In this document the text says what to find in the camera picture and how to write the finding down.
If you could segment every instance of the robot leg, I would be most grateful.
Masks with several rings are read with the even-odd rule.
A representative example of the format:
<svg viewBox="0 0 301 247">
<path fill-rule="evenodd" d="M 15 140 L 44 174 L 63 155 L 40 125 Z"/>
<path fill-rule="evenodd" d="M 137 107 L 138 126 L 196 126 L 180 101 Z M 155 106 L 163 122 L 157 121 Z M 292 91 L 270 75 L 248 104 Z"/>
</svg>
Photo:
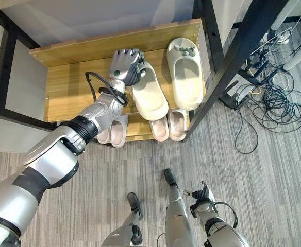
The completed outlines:
<svg viewBox="0 0 301 247">
<path fill-rule="evenodd" d="M 181 193 L 170 169 L 164 171 L 170 185 L 169 205 L 166 208 L 165 235 L 167 247 L 196 246 Z"/>
<path fill-rule="evenodd" d="M 131 243 L 133 245 L 139 245 L 142 243 L 141 231 L 139 227 L 135 225 L 143 218 L 139 200 L 135 193 L 129 193 L 128 201 L 132 212 L 126 218 L 121 227 L 109 234 L 102 246 L 130 246 Z"/>
</svg>

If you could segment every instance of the gray carpet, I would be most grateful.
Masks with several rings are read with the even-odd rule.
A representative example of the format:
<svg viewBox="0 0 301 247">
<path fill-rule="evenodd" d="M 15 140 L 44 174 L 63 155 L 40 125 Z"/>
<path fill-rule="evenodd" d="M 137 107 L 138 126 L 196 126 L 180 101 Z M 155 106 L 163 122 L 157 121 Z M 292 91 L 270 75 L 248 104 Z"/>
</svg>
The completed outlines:
<svg viewBox="0 0 301 247">
<path fill-rule="evenodd" d="M 301 39 L 301 25 L 294 35 Z M 291 70 L 301 91 L 301 64 Z M 142 200 L 143 246 L 156 246 L 164 232 L 168 186 L 163 170 L 171 167 L 181 189 L 197 190 L 201 180 L 217 200 L 238 213 L 238 230 L 251 246 L 301 246 L 301 129 L 274 134 L 261 128 L 247 109 L 242 115 L 255 126 L 259 146 L 249 155 L 234 148 L 239 129 L 237 112 L 216 103 L 186 143 L 144 141 L 112 149 L 90 144 L 80 169 L 62 188 L 45 193 L 39 210 L 22 238 L 22 246 L 100 246 L 129 213 L 126 195 Z M 247 150 L 255 134 L 245 126 L 238 147 Z M 0 180 L 21 165 L 22 154 L 0 153 Z M 194 200 L 185 197 L 189 207 Z M 220 214 L 233 222 L 228 208 Z M 190 215 L 198 246 L 205 234 Z M 160 246 L 164 246 L 164 236 Z"/>
</svg>

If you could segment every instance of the white slipper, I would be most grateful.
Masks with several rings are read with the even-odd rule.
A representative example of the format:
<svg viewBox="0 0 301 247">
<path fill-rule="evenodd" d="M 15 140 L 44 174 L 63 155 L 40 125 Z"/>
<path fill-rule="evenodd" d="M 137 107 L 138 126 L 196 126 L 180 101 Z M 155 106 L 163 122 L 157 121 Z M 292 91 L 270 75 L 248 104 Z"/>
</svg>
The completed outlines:
<svg viewBox="0 0 301 247">
<path fill-rule="evenodd" d="M 150 128 L 152 129 L 153 137 L 155 140 L 159 142 L 163 142 L 169 137 L 169 126 L 168 120 L 165 117 L 155 120 L 149 121 Z"/>
<path fill-rule="evenodd" d="M 168 102 L 157 81 L 153 67 L 144 62 L 139 70 L 145 69 L 146 75 L 131 87 L 132 98 L 140 115 L 148 121 L 159 120 L 168 113 Z"/>
<path fill-rule="evenodd" d="M 111 124 L 110 142 L 115 148 L 120 148 L 125 143 L 128 115 L 121 115 Z"/>
<path fill-rule="evenodd" d="M 182 109 L 170 110 L 168 113 L 170 138 L 183 140 L 187 130 L 187 112 Z"/>
<path fill-rule="evenodd" d="M 100 132 L 96 138 L 100 144 L 109 143 L 110 142 L 110 128 Z"/>
<path fill-rule="evenodd" d="M 191 111 L 200 105 L 203 82 L 200 54 L 196 45 L 185 38 L 171 41 L 166 51 L 176 105 Z"/>
</svg>

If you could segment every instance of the black metal frame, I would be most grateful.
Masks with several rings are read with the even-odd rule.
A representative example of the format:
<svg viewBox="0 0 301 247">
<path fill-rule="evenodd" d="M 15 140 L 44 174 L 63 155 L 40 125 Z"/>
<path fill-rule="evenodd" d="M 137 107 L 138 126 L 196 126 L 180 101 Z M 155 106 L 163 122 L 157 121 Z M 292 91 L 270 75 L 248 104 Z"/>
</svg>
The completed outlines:
<svg viewBox="0 0 301 247">
<path fill-rule="evenodd" d="M 44 122 L 5 109 L 16 41 L 19 40 L 29 49 L 40 46 L 1 11 L 0 25 L 4 28 L 0 46 L 0 119 L 41 130 L 54 130 L 57 127 L 56 123 Z"/>
<path fill-rule="evenodd" d="M 219 66 L 217 68 L 213 66 L 214 70 L 211 73 L 214 76 L 210 78 L 211 83 L 207 93 L 194 116 L 190 119 L 190 126 L 183 142 L 191 136 L 213 104 L 222 96 L 225 88 L 237 74 L 253 49 L 259 44 L 259 41 L 275 21 L 287 1 L 253 0 L 225 57 L 222 59 L 218 55 L 220 52 L 217 52 L 215 56 L 214 54 L 209 56 L 210 64 L 219 64 Z M 220 38 L 216 38 L 219 35 L 212 35 L 212 28 L 217 27 L 212 0 L 194 1 L 193 17 L 199 16 L 202 18 L 202 23 L 205 24 L 204 31 L 209 46 L 216 47 L 216 51 L 222 49 Z"/>
</svg>

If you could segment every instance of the wooden shoe rack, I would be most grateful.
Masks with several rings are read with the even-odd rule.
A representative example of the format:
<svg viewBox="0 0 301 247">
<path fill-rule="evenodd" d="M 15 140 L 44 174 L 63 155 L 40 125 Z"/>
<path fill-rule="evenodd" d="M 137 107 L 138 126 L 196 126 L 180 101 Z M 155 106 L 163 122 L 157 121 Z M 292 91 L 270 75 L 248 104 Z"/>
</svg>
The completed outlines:
<svg viewBox="0 0 301 247">
<path fill-rule="evenodd" d="M 48 67 L 44 121 L 68 121 L 90 105 L 93 98 L 85 72 L 97 72 L 109 79 L 107 71 L 112 55 L 115 50 L 124 48 L 139 48 L 145 52 L 169 108 L 177 108 L 166 62 L 166 47 L 175 38 L 187 38 L 197 44 L 200 27 L 201 19 L 193 19 L 30 50 L 35 59 Z M 96 91 L 104 86 L 93 78 L 92 84 Z M 126 93 L 129 98 L 129 104 L 123 110 L 123 114 L 129 115 L 126 140 L 153 139 L 148 121 L 139 115 L 128 89 Z"/>
</svg>

